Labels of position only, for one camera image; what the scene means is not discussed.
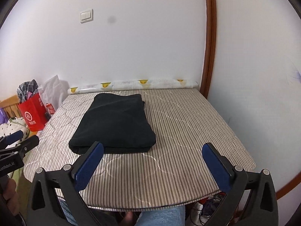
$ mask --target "hand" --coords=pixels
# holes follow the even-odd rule
[[[16,182],[8,178],[6,188],[3,192],[3,198],[7,201],[7,207],[11,213],[16,216],[20,211],[19,195],[16,192]]]

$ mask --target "quilted mattress cover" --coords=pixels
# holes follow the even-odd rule
[[[215,194],[218,187],[201,155],[207,142],[233,165],[246,171],[255,168],[240,140],[197,89],[108,93],[141,94],[157,142],[147,153],[105,154],[88,186],[80,192],[87,205],[142,211],[184,205]],[[79,155],[71,152],[68,142],[97,94],[70,95],[55,112],[24,166],[29,181],[39,167],[58,170],[77,159]],[[63,197],[59,189],[57,195]]]

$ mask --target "purple fabric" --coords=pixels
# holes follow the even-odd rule
[[[0,108],[0,124],[7,123],[8,117],[4,111],[4,109]]]

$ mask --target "white light switch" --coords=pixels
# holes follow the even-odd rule
[[[87,9],[80,13],[80,22],[86,23],[93,20],[93,9]]]

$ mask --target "silver bolt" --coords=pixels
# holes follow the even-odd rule
[[[237,165],[237,166],[235,166],[235,170],[238,172],[241,172],[243,170],[243,168],[242,168],[242,166]]]
[[[69,165],[69,164],[63,166],[63,169],[64,169],[65,171],[70,170],[70,168],[71,168],[71,165]]]
[[[269,170],[267,170],[267,169],[263,169],[263,173],[264,173],[265,175],[270,175],[270,172],[269,172]]]
[[[43,171],[43,168],[38,168],[37,170],[36,170],[36,173],[41,173]]]

